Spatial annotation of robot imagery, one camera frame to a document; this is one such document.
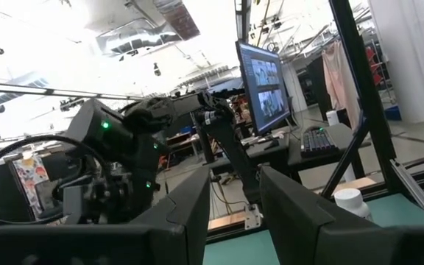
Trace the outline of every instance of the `poster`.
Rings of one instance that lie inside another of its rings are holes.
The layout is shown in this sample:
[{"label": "poster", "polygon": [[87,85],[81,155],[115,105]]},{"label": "poster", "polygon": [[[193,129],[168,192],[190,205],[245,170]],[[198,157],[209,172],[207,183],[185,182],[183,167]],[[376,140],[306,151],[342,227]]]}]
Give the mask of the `poster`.
[{"label": "poster", "polygon": [[29,205],[37,217],[42,212],[42,208],[37,198],[35,186],[38,183],[49,180],[45,167],[43,167],[42,159],[38,156],[33,156],[28,159],[15,160],[13,165],[29,200]]}]

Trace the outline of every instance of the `white bottle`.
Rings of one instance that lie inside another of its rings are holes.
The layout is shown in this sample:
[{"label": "white bottle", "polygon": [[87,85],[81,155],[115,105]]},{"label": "white bottle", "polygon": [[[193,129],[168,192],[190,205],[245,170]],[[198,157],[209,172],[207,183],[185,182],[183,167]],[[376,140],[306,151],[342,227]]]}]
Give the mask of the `white bottle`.
[{"label": "white bottle", "polygon": [[361,192],[356,188],[345,188],[334,195],[336,205],[361,218],[372,221],[371,212],[362,200]]}]

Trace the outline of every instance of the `white cap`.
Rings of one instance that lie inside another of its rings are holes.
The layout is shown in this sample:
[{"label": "white cap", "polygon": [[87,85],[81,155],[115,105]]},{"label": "white cap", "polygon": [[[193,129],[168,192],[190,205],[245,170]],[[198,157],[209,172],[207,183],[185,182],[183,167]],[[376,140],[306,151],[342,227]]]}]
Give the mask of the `white cap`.
[{"label": "white cap", "polygon": [[358,208],[362,205],[361,192],[356,188],[345,188],[334,195],[336,205],[341,208]]}]

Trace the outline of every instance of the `teal mat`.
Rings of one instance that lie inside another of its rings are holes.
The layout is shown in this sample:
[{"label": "teal mat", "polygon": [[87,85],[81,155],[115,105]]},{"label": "teal mat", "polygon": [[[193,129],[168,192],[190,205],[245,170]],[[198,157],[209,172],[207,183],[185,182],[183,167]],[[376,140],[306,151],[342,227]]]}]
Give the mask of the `teal mat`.
[{"label": "teal mat", "polygon": [[[367,203],[381,227],[424,225],[424,211],[396,194]],[[269,231],[205,246],[204,265],[279,265]]]}]

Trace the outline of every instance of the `keyboard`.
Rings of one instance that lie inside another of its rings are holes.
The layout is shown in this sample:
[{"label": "keyboard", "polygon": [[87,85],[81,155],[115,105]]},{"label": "keyboard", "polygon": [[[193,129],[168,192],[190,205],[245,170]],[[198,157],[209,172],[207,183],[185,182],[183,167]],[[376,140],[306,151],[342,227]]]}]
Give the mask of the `keyboard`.
[{"label": "keyboard", "polygon": [[300,143],[300,154],[303,158],[330,155],[339,151],[327,130],[323,128],[303,133]]}]

